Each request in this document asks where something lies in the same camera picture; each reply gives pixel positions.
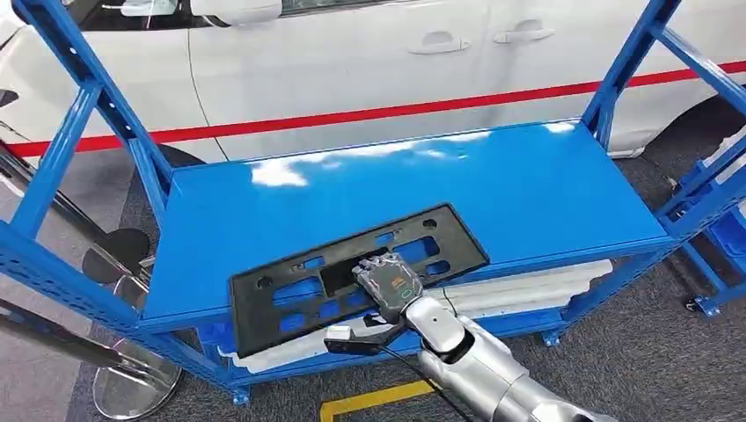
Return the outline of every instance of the robotic hand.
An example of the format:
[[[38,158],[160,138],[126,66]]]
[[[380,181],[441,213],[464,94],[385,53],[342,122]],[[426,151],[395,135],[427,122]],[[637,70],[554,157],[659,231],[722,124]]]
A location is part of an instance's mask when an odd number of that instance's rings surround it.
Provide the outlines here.
[[[365,259],[353,273],[380,306],[381,317],[394,327],[363,338],[349,327],[329,327],[325,344],[330,352],[375,354],[409,327],[421,336],[418,357],[425,374],[454,391],[484,420],[616,422],[583,410],[532,380],[500,340],[424,295],[419,277],[397,254]]]

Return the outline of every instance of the shelf caster wheel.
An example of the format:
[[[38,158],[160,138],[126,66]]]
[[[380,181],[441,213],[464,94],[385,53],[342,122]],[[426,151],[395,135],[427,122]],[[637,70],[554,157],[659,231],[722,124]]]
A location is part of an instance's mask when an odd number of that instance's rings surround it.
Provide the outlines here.
[[[233,404],[236,406],[249,404],[249,393],[247,391],[233,391]]]
[[[699,306],[696,302],[694,302],[694,299],[690,299],[684,303],[684,307],[686,310],[690,312],[699,312]]]
[[[690,312],[702,312],[706,317],[716,317],[720,309],[712,305],[707,297],[696,295],[684,303],[684,307]]]
[[[541,339],[544,341],[544,346],[547,347],[554,347],[560,344],[560,335],[553,331],[542,332]]]

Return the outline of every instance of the car door handle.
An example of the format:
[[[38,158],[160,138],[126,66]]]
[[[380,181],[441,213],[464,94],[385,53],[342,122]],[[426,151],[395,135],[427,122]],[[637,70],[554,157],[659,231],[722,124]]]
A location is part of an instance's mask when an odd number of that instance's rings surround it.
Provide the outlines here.
[[[504,31],[497,33],[493,41],[498,44],[511,44],[514,42],[538,41],[554,35],[553,29],[531,29],[528,31]]]
[[[466,50],[472,44],[468,40],[454,37],[448,31],[433,31],[425,34],[422,41],[410,46],[409,52],[415,55],[435,55],[438,53],[451,53]]]

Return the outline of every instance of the white car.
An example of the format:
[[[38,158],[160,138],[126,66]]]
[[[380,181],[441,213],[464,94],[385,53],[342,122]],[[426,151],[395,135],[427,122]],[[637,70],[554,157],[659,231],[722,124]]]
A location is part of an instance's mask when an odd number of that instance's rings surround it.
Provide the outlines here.
[[[217,162],[579,115],[647,0],[65,3],[150,131],[259,122],[250,135],[156,136]],[[1,4],[0,138],[38,155],[74,85]],[[746,0],[685,0],[671,26],[744,84],[744,16]],[[662,46],[647,56],[617,105],[615,156],[714,95],[681,69]],[[95,115],[85,135],[109,133]]]

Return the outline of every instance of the blue metal shelf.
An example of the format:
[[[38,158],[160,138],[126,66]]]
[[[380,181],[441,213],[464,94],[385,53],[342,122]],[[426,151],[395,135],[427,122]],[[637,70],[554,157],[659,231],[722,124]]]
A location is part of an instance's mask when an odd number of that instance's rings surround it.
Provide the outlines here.
[[[231,275],[443,202],[490,258],[461,281],[674,243],[577,120],[188,167],[172,186],[148,331],[230,321]]]
[[[737,110],[746,91],[666,24],[678,0],[651,0],[580,120],[386,142],[174,171],[59,0],[13,0],[73,80],[78,97],[11,224],[0,222],[0,272],[229,391],[380,360],[321,355],[259,375],[221,365],[169,331],[228,315],[233,273],[449,201],[490,256],[455,282],[631,256],[561,309],[480,322],[497,335],[540,332],[547,345],[746,197],[746,168],[698,196],[746,153],[740,141],[652,215],[604,154],[614,108],[659,40]],[[132,155],[162,238],[143,315],[33,241],[92,109]],[[411,352],[415,338],[396,347]]]

